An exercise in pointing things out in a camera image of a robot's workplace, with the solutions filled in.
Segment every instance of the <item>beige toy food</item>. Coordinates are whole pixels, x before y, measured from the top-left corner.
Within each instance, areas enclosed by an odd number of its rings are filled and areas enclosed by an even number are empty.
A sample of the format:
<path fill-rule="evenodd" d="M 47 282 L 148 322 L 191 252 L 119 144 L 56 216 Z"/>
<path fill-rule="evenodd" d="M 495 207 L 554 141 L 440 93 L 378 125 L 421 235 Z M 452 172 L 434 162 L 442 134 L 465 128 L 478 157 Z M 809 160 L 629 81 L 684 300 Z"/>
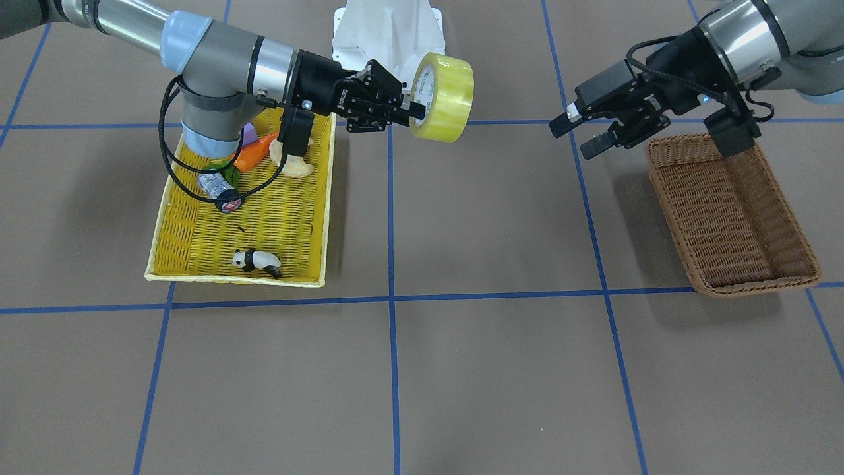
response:
<path fill-rule="evenodd" d="M 313 139 L 308 139 L 308 145 L 314 145 Z M 284 144 L 273 140 L 273 143 L 269 145 L 269 159 L 275 163 L 275 166 L 278 167 L 281 165 L 281 155 L 284 151 Z M 287 156 L 287 163 L 284 164 L 284 168 L 281 169 L 281 174 L 287 177 L 292 178 L 304 178 L 313 173 L 314 166 L 305 163 L 305 160 L 300 156 Z"/>

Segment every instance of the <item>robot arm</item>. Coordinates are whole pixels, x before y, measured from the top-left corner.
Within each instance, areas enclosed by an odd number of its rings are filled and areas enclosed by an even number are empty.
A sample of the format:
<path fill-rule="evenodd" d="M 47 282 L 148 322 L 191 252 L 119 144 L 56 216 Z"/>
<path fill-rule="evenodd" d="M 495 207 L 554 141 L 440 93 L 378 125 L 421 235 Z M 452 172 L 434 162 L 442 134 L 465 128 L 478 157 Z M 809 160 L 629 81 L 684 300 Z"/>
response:
<path fill-rule="evenodd" d="M 242 127 L 266 106 L 284 106 L 279 140 L 298 156 L 305 154 L 313 113 L 346 117 L 350 132 L 425 117 L 425 106 L 403 94 L 405 85 L 377 61 L 345 70 L 316 54 L 143 0 L 10 0 L 0 5 L 0 39 L 53 21 L 121 38 L 181 74 L 185 142 L 209 158 L 234 152 Z"/>
<path fill-rule="evenodd" d="M 665 43 L 644 63 L 633 53 Z M 841 0 L 725 0 L 683 35 L 633 46 L 625 60 L 575 91 L 551 121 L 555 137 L 595 118 L 609 130 L 581 146 L 589 160 L 612 147 L 632 148 L 666 128 L 665 112 L 683 115 L 710 99 L 724 108 L 705 119 L 724 156 L 753 146 L 758 122 L 749 92 L 795 89 L 809 100 L 844 101 L 844 2 Z"/>

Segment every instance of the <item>gray floor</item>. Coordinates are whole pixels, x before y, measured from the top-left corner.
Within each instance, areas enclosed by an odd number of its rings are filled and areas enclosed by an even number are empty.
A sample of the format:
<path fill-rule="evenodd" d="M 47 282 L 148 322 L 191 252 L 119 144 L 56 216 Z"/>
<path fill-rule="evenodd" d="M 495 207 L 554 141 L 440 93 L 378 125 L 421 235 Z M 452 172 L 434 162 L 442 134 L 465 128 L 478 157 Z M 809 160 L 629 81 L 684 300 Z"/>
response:
<path fill-rule="evenodd" d="M 160 3 L 329 54 L 344 2 Z M 68 25 L 0 41 L 0 473 L 843 473 L 844 106 L 760 95 L 825 283 L 694 294 L 643 149 L 545 125 L 715 4 L 622 3 L 435 0 L 473 122 L 338 131 L 318 290 L 146 282 L 170 75 Z"/>

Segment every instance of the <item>brown wicker basket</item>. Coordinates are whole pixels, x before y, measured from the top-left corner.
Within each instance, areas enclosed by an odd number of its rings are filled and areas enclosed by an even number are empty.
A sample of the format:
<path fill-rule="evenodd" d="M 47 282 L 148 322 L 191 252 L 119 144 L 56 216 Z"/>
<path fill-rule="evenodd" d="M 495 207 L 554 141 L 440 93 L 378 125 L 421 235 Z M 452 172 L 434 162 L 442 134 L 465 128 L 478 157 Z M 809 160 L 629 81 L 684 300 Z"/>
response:
<path fill-rule="evenodd" d="M 692 287 L 739 297 L 811 287 L 820 266 L 765 156 L 723 158 L 708 134 L 654 139 L 650 178 Z"/>

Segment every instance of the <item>tape roll core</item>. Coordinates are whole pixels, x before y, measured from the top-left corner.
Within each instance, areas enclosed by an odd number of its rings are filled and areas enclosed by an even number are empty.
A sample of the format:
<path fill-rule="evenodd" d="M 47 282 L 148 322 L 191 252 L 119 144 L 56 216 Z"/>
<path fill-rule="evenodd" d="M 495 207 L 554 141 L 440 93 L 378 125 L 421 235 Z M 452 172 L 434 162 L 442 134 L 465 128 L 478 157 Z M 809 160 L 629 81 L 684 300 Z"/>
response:
<path fill-rule="evenodd" d="M 474 96 L 472 66 L 462 59 L 429 52 L 416 70 L 411 95 L 425 106 L 425 118 L 410 122 L 421 139 L 453 142 L 463 133 Z"/>

